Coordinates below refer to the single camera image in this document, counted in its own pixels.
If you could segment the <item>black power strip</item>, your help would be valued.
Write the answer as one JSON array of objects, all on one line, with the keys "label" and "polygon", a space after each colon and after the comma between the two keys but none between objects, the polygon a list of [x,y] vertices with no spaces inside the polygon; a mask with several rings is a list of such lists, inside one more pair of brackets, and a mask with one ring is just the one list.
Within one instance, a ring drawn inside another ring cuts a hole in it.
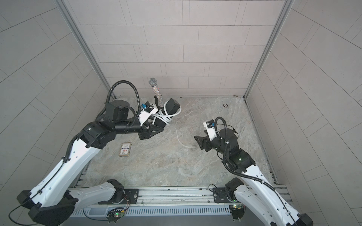
[{"label": "black power strip", "polygon": [[177,100],[171,98],[165,103],[164,107],[156,113],[152,124],[164,128],[166,125],[169,125],[172,118],[180,112],[181,105]]}]

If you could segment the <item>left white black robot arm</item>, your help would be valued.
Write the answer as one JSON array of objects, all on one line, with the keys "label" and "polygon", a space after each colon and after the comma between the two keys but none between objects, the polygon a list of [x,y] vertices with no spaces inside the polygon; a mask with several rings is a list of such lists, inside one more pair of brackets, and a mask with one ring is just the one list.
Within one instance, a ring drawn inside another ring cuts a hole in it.
[{"label": "left white black robot arm", "polygon": [[61,225],[73,212],[98,202],[130,203],[123,185],[116,179],[85,190],[70,189],[90,160],[118,134],[136,133],[144,140],[164,130],[165,125],[156,121],[164,106],[160,97],[155,97],[153,104],[137,102],[137,109],[133,109],[128,102],[111,101],[111,95],[109,91],[95,121],[71,139],[66,154],[43,181],[18,195],[17,200],[28,209],[33,225]]}]

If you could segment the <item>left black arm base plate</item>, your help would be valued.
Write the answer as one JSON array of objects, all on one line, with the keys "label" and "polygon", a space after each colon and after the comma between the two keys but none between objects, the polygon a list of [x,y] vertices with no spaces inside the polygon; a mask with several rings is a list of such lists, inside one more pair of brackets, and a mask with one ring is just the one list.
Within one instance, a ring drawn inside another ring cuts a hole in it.
[{"label": "left black arm base plate", "polygon": [[139,189],[117,189],[114,195],[108,201],[98,202],[99,205],[114,204],[114,205],[126,205],[136,204],[138,199]]}]

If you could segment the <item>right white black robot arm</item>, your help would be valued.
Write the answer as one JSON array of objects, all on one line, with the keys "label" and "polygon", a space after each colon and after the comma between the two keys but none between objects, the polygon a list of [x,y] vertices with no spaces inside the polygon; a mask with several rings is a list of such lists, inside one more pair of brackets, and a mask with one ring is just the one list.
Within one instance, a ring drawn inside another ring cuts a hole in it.
[{"label": "right white black robot arm", "polygon": [[214,149],[222,154],[222,164],[235,178],[225,185],[232,202],[244,204],[266,226],[312,226],[307,214],[294,209],[263,175],[254,159],[238,144],[238,137],[224,118],[203,123],[205,137],[195,136],[206,152]]}]

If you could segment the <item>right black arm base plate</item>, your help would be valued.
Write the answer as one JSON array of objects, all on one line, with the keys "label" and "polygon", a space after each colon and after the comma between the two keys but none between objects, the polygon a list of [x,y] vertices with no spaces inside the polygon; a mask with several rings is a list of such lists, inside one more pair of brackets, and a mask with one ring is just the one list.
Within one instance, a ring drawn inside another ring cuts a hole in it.
[{"label": "right black arm base plate", "polygon": [[208,190],[213,193],[213,199],[215,203],[241,203],[236,198],[230,199],[227,196],[225,187],[213,187],[209,188]]}]

